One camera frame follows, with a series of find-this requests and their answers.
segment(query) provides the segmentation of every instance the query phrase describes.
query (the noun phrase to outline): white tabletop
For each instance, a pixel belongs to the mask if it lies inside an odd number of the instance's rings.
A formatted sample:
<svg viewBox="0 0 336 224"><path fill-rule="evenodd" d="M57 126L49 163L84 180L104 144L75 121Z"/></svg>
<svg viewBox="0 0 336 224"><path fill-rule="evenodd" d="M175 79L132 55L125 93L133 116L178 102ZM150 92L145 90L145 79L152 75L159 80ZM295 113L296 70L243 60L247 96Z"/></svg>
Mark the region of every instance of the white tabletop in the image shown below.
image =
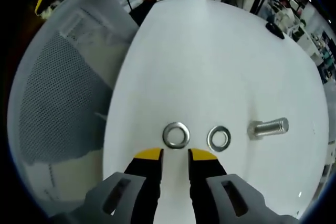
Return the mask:
<svg viewBox="0 0 336 224"><path fill-rule="evenodd" d="M285 135L249 140L249 121L289 120ZM188 146L168 149L162 132L184 123ZM258 189L278 214L301 216L319 183L328 114L314 62L265 21L212 0L166 0L149 12L128 51L110 105L103 157L107 178L137 152L165 149L154 223L194 223L187 149L210 151L209 130L223 125L232 142L214 153L228 173Z"/></svg>

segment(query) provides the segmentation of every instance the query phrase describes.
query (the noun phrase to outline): metal washer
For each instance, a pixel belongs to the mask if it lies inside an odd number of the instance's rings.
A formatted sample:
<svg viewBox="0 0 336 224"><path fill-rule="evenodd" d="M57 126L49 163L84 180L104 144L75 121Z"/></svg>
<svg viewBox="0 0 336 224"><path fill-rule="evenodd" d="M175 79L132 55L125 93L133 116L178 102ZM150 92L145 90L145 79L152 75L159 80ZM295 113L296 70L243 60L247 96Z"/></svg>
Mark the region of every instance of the metal washer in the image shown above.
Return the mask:
<svg viewBox="0 0 336 224"><path fill-rule="evenodd" d="M183 141L180 144L174 144L168 141L168 134L172 129L180 129L182 130L183 134L184 134L184 138ZM184 148L190 141L190 132L188 130L188 128L180 122L175 122L175 123L170 123L166 126L166 128L164 128L163 130L163 134L162 134L162 139L163 142L166 146L168 146L171 149L182 149Z"/></svg>
<svg viewBox="0 0 336 224"><path fill-rule="evenodd" d="M217 132L223 133L225 135L225 137L226 137L226 142L222 146L217 146L212 141L213 136ZM224 126L216 126L216 127L213 127L209 131L206 140L207 140L208 146L210 147L211 150L213 150L215 152L222 152L223 150L225 150L226 148L229 147L229 145L231 143L231 134L230 134L230 131L226 127L224 127Z"/></svg>

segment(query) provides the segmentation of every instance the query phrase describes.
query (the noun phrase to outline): computer mouse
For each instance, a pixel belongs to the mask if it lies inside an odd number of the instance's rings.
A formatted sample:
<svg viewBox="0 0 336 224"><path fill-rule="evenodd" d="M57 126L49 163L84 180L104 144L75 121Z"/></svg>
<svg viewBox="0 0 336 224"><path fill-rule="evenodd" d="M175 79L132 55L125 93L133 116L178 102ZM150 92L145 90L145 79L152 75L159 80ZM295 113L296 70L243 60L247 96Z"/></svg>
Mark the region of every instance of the computer mouse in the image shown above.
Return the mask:
<svg viewBox="0 0 336 224"><path fill-rule="evenodd" d="M273 33L275 36L279 37L280 39L285 39L284 33L281 31L281 29L276 24L268 22L266 24L266 28L271 33Z"/></svg>

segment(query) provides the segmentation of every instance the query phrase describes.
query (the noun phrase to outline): white table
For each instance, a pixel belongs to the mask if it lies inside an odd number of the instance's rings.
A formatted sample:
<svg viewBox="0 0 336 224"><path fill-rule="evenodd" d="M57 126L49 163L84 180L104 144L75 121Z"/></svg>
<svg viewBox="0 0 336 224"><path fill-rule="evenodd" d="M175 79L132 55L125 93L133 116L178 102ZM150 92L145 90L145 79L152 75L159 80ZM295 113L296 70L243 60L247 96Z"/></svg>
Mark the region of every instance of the white table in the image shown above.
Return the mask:
<svg viewBox="0 0 336 224"><path fill-rule="evenodd" d="M232 135L215 153L228 173L258 189L278 214L301 216L313 197L328 146L328 113L314 62L265 21L212 0L166 0L149 12L128 51L108 114L103 174L124 171L137 152L165 149L154 223L194 223L187 149L209 150L216 125ZM289 120L285 135L250 141L250 120ZM191 133L167 148L171 122Z"/></svg>

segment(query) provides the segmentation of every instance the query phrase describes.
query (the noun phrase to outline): metal bolt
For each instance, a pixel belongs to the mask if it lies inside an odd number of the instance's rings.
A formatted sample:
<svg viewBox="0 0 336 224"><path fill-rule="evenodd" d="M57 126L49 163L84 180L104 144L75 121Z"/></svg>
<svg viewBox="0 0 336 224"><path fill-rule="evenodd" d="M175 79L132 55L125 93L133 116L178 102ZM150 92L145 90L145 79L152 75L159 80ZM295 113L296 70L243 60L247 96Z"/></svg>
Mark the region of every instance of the metal bolt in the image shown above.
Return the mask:
<svg viewBox="0 0 336 224"><path fill-rule="evenodd" d="M261 139L263 136L285 134L289 130L287 118L279 118L269 122L253 121L247 133L252 140Z"/></svg>

